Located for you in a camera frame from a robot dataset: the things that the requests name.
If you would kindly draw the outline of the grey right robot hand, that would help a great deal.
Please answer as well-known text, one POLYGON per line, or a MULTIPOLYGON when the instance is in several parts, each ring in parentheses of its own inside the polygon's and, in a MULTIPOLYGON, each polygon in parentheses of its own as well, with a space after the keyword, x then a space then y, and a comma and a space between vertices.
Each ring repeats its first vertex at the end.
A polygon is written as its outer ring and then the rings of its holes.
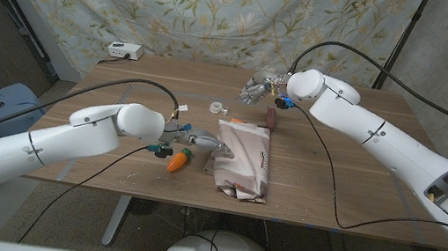
POLYGON ((242 87, 239 99, 247 105, 258 103, 266 95, 275 97, 275 104, 280 109, 292 108, 295 103, 286 92, 290 74, 270 73, 269 71, 256 71, 242 87))

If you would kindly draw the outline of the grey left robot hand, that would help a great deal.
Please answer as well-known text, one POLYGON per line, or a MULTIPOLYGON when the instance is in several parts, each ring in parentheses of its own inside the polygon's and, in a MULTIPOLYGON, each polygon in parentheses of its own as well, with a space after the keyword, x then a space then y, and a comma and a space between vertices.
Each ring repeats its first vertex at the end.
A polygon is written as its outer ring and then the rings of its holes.
POLYGON ((186 146, 193 145, 198 151, 209 151, 213 156, 234 158, 234 152, 229 146, 218 140, 206 129, 196 128, 190 124, 178 125, 169 123, 165 126, 164 132, 158 139, 163 144, 180 143, 186 146))

